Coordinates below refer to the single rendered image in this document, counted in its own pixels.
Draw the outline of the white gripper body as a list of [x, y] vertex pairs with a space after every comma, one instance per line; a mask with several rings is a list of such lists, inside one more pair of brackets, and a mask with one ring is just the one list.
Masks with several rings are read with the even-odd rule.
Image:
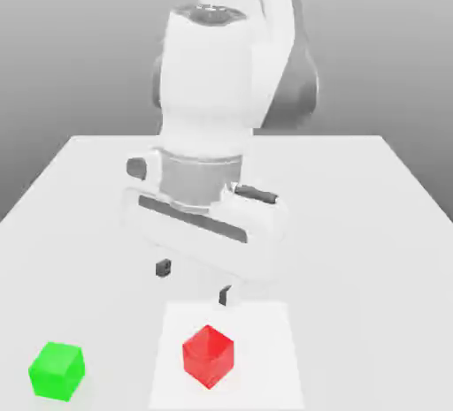
[[186, 213], [145, 190], [123, 190], [122, 217], [152, 245], [243, 280], [270, 282], [288, 227], [288, 207], [225, 191], [206, 215]]

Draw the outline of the small red cube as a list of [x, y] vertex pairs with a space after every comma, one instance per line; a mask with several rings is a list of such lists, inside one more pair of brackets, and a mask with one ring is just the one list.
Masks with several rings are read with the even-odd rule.
[[182, 344], [184, 370], [207, 389], [234, 367], [234, 342], [206, 324]]

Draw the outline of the small green cube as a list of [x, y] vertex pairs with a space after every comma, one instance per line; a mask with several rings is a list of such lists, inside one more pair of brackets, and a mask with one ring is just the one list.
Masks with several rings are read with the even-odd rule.
[[81, 348], [48, 342], [28, 367], [36, 396], [68, 402], [85, 376]]

